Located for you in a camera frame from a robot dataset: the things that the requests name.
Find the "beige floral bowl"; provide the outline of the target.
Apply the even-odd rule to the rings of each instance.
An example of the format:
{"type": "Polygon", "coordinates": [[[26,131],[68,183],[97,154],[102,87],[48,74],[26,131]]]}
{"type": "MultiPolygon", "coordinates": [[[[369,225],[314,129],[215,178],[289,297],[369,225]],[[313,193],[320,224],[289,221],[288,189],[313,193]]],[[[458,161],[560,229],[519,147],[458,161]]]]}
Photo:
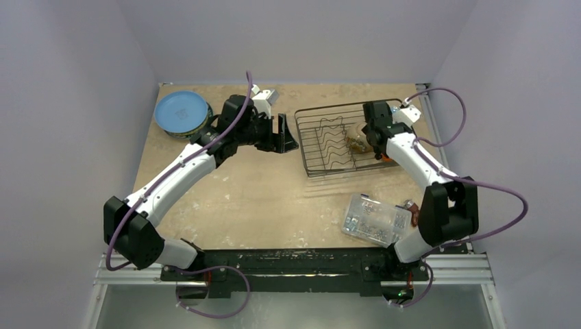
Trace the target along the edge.
{"type": "Polygon", "coordinates": [[[367,154],[373,151],[367,141],[366,134],[362,131],[366,126],[364,121],[351,125],[345,134],[347,147],[355,154],[367,154]]]}

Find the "light blue plate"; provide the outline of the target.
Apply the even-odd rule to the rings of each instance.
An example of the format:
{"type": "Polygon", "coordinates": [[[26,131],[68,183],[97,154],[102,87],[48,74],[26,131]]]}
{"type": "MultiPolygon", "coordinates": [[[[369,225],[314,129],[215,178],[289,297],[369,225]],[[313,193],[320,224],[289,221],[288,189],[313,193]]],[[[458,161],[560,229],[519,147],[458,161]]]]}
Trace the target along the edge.
{"type": "Polygon", "coordinates": [[[161,98],[153,111],[157,125],[172,134],[186,134],[206,124],[211,116],[206,100],[190,90],[179,90],[161,98]]]}

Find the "orange cup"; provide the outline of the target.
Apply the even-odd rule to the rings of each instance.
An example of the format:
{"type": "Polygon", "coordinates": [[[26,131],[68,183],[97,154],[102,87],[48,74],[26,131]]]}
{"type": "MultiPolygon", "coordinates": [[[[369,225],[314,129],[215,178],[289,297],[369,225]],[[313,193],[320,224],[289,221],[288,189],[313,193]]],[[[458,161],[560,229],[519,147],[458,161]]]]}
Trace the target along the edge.
{"type": "Polygon", "coordinates": [[[381,158],[380,160],[384,161],[384,162],[392,162],[393,160],[391,158],[389,158],[387,155],[385,154],[381,154],[381,158]]]}

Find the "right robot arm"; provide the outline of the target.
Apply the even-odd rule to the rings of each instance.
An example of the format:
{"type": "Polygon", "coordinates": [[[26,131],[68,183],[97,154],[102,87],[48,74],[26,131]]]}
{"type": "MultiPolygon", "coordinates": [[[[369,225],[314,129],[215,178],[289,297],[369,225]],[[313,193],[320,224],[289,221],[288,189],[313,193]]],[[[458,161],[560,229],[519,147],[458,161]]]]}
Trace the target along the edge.
{"type": "Polygon", "coordinates": [[[425,150],[413,131],[421,118],[414,105],[393,110],[386,101],[362,105],[362,131],[377,158],[394,160],[423,189],[417,227],[388,247],[386,273],[403,278],[430,250],[478,231],[478,192],[471,178],[460,178],[425,150]]]}

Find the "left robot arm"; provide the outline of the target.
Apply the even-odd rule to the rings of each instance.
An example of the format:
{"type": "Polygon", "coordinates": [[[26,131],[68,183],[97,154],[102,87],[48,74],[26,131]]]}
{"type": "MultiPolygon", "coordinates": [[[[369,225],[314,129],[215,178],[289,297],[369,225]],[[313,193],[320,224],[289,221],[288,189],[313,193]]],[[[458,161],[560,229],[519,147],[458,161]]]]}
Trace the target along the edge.
{"type": "Polygon", "coordinates": [[[196,131],[179,156],[152,181],[124,199],[112,196],[103,206],[103,239],[108,246],[106,267],[117,271],[112,253],[137,269],[154,263],[177,267],[187,280],[200,278],[204,261],[201,250],[184,240],[166,239],[156,230],[170,208],[191,187],[251,145],[259,151],[284,154],[298,148],[286,114],[276,117],[261,111],[258,99],[232,95],[221,113],[210,117],[196,131]]]}

